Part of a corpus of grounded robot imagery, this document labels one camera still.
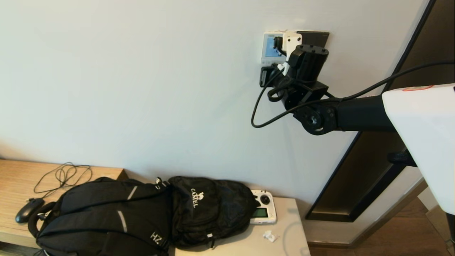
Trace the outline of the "white wall thermostat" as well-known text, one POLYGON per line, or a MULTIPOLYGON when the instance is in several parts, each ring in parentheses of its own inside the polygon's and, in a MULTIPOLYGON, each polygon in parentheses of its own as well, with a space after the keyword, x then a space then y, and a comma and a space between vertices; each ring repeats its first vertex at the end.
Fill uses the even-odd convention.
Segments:
POLYGON ((286 60, 286 56, 282 55, 278 49, 274 48, 274 38, 283 37, 283 32, 266 32, 263 36, 263 48, 261 54, 261 65, 269 66, 272 64, 282 64, 286 60))

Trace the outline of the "light brown wooden board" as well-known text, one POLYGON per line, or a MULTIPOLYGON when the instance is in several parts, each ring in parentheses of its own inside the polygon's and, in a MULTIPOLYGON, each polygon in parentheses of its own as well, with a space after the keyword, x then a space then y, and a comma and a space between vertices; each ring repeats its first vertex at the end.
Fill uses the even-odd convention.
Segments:
POLYGON ((446 213, 442 211, 439 205, 437 205, 428 210, 426 217, 434 229, 437 231, 437 234, 440 236, 440 238, 442 238, 442 240, 445 242, 447 249, 449 249, 452 246, 452 242, 446 213))

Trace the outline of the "white remote controller with screen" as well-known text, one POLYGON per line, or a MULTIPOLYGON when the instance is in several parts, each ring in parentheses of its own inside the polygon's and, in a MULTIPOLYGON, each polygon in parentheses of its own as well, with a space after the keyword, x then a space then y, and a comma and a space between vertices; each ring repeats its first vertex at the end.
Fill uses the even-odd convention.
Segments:
POLYGON ((268 225, 276 223, 277 214, 272 194, 262 190, 252 190, 252 194, 258 205, 250 219, 250 224, 268 225))

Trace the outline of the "black Camel logo backpack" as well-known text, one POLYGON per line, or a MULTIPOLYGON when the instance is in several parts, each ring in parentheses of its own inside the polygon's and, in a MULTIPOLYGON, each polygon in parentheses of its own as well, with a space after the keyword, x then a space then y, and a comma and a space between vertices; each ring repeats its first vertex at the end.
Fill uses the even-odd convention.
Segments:
POLYGON ((175 176, 172 244, 188 249, 229 238, 248 228, 260 203, 250 188, 232 180, 175 176))

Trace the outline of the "beige drawer cabinet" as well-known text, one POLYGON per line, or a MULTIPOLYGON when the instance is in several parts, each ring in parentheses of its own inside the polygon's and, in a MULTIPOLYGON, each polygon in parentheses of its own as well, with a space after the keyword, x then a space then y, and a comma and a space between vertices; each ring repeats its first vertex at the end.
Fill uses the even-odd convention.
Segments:
POLYGON ((274 198, 273 201, 277 214, 276 223, 268 225, 249 224, 245 232, 216 240, 213 247, 207 244, 179 249, 172 244, 171 233, 169 256, 309 256, 296 202, 294 199, 274 198), (273 234, 278 236, 275 242, 271 243, 263 238, 263 233, 267 230, 271 230, 273 234))

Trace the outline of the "large black backpack grey stripes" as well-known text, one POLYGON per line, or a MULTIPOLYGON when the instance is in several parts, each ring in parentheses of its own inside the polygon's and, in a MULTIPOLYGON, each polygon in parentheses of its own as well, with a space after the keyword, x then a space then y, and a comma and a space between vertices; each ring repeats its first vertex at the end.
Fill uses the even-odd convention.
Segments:
POLYGON ((44 256, 169 256, 172 188, 101 177, 42 206, 28 230, 44 256))

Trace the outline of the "light wooden desk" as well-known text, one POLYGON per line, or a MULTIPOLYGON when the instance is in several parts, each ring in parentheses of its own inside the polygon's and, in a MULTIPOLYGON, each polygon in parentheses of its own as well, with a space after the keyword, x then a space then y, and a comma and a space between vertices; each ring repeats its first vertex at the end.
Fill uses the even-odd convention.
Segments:
POLYGON ((0 243, 38 249, 27 224, 15 221, 27 200, 42 198, 46 203, 54 202, 73 186, 99 177, 125 180, 128 175, 120 167, 0 159, 0 243))

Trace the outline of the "black computer mouse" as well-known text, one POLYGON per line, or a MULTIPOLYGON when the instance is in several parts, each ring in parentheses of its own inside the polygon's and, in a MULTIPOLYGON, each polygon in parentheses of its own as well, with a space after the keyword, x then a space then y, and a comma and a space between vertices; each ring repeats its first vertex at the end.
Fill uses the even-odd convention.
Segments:
POLYGON ((30 217, 44 206, 44 199, 42 198, 30 198, 27 203, 18 211, 15 217, 15 221, 18 224, 26 223, 30 217))

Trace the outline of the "black wall switch panel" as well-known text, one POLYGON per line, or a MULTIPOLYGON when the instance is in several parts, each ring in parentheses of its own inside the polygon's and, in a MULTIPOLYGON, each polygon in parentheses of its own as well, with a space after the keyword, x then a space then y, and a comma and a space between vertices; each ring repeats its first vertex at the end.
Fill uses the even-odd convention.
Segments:
POLYGON ((325 48, 330 33, 328 31, 299 31, 303 45, 313 45, 325 48))

